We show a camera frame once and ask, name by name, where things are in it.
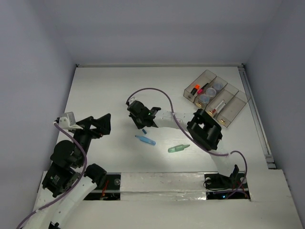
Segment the blue utility knife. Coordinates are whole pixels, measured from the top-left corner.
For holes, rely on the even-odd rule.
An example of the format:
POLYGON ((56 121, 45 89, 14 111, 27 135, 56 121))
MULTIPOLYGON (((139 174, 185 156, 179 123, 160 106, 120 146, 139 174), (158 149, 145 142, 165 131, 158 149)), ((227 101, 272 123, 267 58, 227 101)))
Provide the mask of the blue utility knife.
POLYGON ((135 137, 138 138, 141 142, 144 142, 144 143, 147 143, 147 144, 150 144, 150 145, 153 145, 153 146, 156 145, 155 141, 153 141, 153 140, 151 140, 147 137, 139 136, 139 135, 136 135, 135 137))

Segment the pink highlighter marker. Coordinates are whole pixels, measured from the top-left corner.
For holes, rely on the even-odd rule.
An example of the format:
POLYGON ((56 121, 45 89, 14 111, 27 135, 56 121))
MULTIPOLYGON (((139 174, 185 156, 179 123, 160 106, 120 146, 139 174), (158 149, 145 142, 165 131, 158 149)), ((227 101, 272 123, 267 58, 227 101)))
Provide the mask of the pink highlighter marker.
POLYGON ((206 83, 203 87, 201 87, 198 91, 197 94, 202 94, 204 93, 205 88, 209 85, 209 83, 206 83))

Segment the orange highlighter marker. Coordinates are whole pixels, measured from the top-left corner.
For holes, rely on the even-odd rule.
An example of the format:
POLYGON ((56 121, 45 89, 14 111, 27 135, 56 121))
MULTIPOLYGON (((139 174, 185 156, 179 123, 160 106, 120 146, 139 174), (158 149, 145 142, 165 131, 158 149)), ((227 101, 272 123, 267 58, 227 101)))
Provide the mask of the orange highlighter marker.
POLYGON ((191 95, 195 95, 199 89, 200 85, 196 84, 195 87, 191 90, 191 95))

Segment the clear jar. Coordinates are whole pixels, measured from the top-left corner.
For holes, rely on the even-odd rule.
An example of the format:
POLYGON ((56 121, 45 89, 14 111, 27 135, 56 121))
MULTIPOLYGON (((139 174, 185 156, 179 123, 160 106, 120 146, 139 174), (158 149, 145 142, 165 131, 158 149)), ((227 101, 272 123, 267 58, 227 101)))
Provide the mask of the clear jar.
POLYGON ((217 92, 219 92, 219 91, 221 91, 221 90, 224 88, 224 84, 223 84, 222 82, 215 81, 215 82, 213 83, 213 88, 214 88, 217 92))
POLYGON ((203 103, 203 104, 209 104, 210 102, 210 97, 207 96, 206 94, 201 94, 199 97, 198 97, 198 101, 203 103))
POLYGON ((213 97, 216 96, 217 91, 216 91, 214 88, 210 87, 210 88, 207 88, 207 89, 206 89, 205 94, 206 94, 208 97, 213 98, 213 97))

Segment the red capped white pen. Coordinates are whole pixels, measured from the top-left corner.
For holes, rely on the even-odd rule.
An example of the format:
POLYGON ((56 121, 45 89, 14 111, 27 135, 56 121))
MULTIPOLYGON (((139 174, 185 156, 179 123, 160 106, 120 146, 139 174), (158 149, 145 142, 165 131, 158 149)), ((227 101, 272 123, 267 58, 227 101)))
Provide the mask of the red capped white pen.
POLYGON ((222 106, 225 105, 224 100, 222 100, 213 110, 212 110, 212 114, 214 114, 215 112, 217 112, 222 106))

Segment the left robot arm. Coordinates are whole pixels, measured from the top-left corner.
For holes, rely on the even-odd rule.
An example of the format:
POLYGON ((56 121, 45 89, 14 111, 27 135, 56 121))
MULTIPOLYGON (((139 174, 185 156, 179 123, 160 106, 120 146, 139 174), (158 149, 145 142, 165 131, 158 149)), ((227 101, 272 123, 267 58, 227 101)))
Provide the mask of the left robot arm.
POLYGON ((110 134, 111 115, 98 119, 89 116, 77 122, 74 113, 67 112, 53 124, 68 139, 55 145, 34 210, 17 226, 19 229, 64 228, 84 198, 106 181, 106 170, 89 165, 87 154, 93 139, 110 134))

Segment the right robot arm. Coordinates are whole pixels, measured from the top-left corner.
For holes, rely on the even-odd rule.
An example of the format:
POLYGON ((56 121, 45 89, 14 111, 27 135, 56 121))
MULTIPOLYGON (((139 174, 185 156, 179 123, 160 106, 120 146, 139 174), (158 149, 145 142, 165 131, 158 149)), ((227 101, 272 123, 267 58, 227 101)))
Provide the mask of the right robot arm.
POLYGON ((237 181, 239 168, 229 159, 229 153, 221 146, 221 126, 203 109, 195 113, 175 113, 159 107, 148 109, 138 100, 127 102, 129 117, 137 128, 174 128, 188 132, 189 137, 214 161, 218 174, 216 180, 224 187, 230 187, 237 181))

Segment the green utility knife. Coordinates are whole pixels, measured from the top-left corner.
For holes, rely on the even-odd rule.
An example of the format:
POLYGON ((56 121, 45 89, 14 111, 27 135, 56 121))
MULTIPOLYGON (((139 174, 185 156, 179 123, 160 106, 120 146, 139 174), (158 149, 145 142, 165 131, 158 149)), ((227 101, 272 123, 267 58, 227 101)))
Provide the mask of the green utility knife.
POLYGON ((189 146, 190 146, 189 144, 187 144, 187 145, 181 144, 181 145, 173 146, 173 147, 168 148, 168 153, 180 152, 180 151, 185 150, 189 146))

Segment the clear four-compartment organizer tray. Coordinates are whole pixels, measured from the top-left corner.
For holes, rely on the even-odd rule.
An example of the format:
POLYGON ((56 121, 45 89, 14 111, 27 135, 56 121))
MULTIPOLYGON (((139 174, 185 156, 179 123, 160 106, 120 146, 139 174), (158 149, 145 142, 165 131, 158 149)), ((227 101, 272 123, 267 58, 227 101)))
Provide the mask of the clear four-compartment organizer tray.
POLYGON ((191 103, 196 105, 198 108, 205 110, 208 115, 213 118, 212 110, 222 101, 226 103, 224 109, 219 113, 215 121, 217 121, 221 126, 228 128, 234 119, 239 115, 241 110, 250 100, 250 95, 238 90, 233 85, 229 84, 223 78, 217 76, 209 70, 205 70, 201 75, 199 75, 188 87, 185 88, 183 96, 189 100, 191 103), (207 88, 213 87, 215 81, 222 82, 224 88, 217 92, 216 96, 210 98, 209 104, 203 104, 198 101, 198 97, 201 94, 191 95, 191 90, 195 87, 196 84, 200 85, 200 88, 203 87, 206 83, 209 85, 205 88, 204 93, 207 88))

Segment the white front board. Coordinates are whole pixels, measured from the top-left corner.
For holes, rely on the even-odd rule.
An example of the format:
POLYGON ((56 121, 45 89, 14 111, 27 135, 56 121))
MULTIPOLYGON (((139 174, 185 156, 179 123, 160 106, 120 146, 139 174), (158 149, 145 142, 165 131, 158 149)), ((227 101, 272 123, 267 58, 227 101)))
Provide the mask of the white front board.
POLYGON ((205 173, 120 173, 119 200, 85 200, 97 188, 90 177, 60 201, 40 188, 27 229, 300 229, 279 170, 247 176, 246 199, 209 200, 205 173))

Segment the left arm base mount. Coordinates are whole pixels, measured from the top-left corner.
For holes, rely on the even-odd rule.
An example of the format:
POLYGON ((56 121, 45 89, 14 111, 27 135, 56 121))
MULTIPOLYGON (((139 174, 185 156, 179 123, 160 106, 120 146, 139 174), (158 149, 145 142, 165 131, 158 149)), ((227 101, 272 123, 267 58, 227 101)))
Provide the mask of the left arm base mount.
POLYGON ((102 187, 97 187, 86 197, 87 200, 120 200, 121 173, 108 173, 102 187))

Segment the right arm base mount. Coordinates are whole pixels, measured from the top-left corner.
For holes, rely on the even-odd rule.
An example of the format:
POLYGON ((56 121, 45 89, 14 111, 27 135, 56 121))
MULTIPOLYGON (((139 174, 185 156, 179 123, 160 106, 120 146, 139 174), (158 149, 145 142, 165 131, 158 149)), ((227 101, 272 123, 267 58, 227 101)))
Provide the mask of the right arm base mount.
POLYGON ((203 187, 207 200, 251 199, 244 172, 240 172, 237 165, 229 177, 218 173, 205 174, 203 187))

